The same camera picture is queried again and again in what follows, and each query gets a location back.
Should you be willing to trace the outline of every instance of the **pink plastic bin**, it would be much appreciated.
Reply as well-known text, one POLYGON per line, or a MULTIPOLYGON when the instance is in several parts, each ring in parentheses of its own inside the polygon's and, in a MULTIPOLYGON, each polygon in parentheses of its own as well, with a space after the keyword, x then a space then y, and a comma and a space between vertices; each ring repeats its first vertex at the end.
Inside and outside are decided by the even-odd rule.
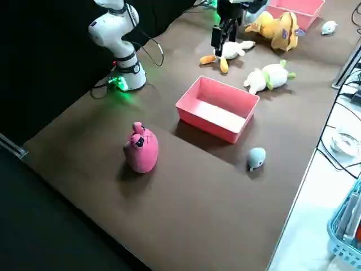
POLYGON ((183 121, 236 143, 259 96, 200 76, 175 105, 183 121))
POLYGON ((294 12, 298 25, 306 30, 318 17, 324 2, 325 0, 270 0, 267 11, 274 18, 281 17, 286 11, 294 12))

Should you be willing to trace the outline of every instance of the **pink stuffed toy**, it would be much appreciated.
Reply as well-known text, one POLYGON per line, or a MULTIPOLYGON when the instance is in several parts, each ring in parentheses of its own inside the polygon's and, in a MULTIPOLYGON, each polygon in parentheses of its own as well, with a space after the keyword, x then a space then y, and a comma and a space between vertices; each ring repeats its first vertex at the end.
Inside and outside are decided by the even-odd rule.
POLYGON ((127 162, 138 173, 151 171, 157 163, 158 139, 142 123, 133 124, 134 133, 124 145, 127 162))

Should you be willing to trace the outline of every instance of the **white plush toy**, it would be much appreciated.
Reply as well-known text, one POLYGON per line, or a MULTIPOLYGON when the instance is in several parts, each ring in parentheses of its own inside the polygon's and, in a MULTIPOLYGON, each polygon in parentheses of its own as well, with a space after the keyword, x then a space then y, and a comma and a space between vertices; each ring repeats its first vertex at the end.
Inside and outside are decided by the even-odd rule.
POLYGON ((265 66, 262 70, 256 68, 251 72, 243 85, 250 86, 249 92, 256 94, 266 87, 272 90, 278 88, 287 82, 288 79, 296 78, 294 72, 288 72, 286 69, 286 60, 281 60, 280 64, 271 64, 265 66))
MULTIPOLYGON (((255 44, 256 43, 254 41, 243 41, 241 43, 227 41, 226 43, 224 43, 223 50, 222 50, 222 56, 220 57, 221 71, 223 73, 228 72, 229 67, 228 67, 227 59, 233 59, 239 55, 244 56, 245 55, 244 50, 251 49, 255 44)), ((215 55, 215 50, 213 50, 213 55, 203 56, 200 59, 200 64, 202 64, 202 65, 209 64, 209 63, 214 62, 216 59, 217 59, 217 57, 215 55)))

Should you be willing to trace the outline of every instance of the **black backdrop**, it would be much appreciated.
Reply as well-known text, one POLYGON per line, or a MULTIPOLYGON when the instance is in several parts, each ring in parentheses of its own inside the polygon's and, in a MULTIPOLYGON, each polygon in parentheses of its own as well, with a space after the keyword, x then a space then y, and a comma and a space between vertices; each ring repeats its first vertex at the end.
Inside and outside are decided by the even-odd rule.
MULTIPOLYGON (((128 0, 151 37, 194 0, 128 0)), ((109 71, 112 56, 87 26, 105 10, 92 0, 12 0, 1 8, 0 133, 18 144, 34 136, 109 71)), ((134 30, 126 39, 147 38, 134 30)))

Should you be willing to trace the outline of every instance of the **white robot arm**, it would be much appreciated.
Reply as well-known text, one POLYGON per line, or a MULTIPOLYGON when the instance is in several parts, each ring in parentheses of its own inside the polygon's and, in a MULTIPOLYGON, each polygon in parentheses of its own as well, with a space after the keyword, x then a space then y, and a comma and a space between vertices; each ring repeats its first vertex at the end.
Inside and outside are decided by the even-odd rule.
POLYGON ((93 41, 111 50, 117 60, 116 72, 122 81, 121 89, 139 89, 146 83, 146 73, 138 61, 133 44, 122 37, 139 23, 136 9, 125 0, 94 0, 108 12, 94 20, 88 27, 93 41))

